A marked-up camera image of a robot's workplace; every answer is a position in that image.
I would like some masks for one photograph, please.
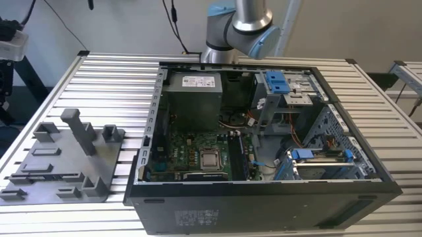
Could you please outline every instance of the metal slatted table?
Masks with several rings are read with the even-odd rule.
[[[406,85],[422,96],[422,62],[395,61],[390,73],[402,79]]]
[[[131,160],[140,147],[159,61],[197,62],[197,56],[91,53],[78,56],[16,141],[0,159],[0,189],[19,167],[42,121],[66,129],[59,116],[79,108],[94,127],[126,129],[124,144],[106,203],[0,206],[0,234],[27,236],[146,236],[135,210],[122,204]],[[346,60],[239,59],[241,64],[318,67],[373,146],[404,194],[345,231],[246,233],[229,236],[422,236],[422,131],[357,64]]]

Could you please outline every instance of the orange wire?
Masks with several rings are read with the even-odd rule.
[[[295,132],[295,129],[293,128],[293,123],[291,123],[291,114],[289,114],[289,120],[290,120],[290,132],[291,132],[291,138],[294,140],[294,142],[297,143],[297,145],[303,148],[303,146],[301,145],[302,142],[301,142],[301,139],[298,138],[298,135],[297,135],[297,132]]]

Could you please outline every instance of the motherboard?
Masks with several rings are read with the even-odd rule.
[[[251,163],[255,151],[249,134],[179,133],[170,135],[168,159],[154,160],[154,182],[259,179]]]

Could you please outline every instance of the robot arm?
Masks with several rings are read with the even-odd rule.
[[[205,63],[233,63],[235,49],[263,59],[274,48],[281,29],[265,0],[219,1],[209,7]]]

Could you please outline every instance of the power supply label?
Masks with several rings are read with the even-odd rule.
[[[215,226],[218,210],[182,210],[175,211],[178,226]]]
[[[184,76],[182,80],[182,86],[184,87],[215,87],[214,77]]]

